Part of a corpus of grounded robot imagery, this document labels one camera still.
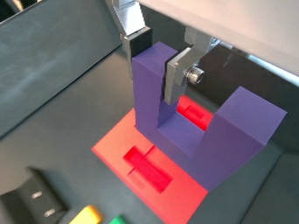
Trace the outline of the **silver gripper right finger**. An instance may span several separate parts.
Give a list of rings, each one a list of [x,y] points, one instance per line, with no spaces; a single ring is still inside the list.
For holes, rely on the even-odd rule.
[[[202,57],[216,45],[218,40],[204,32],[187,26],[184,41],[191,47],[179,52],[166,64],[166,83],[163,99],[168,105],[183,96],[187,84],[202,82],[204,71],[199,68]]]

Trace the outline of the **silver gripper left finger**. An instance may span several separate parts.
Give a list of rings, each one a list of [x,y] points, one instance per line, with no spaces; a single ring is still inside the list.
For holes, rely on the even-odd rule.
[[[130,77],[134,77],[132,58],[152,45],[152,29],[146,25],[136,0],[106,0],[106,3],[120,32]]]

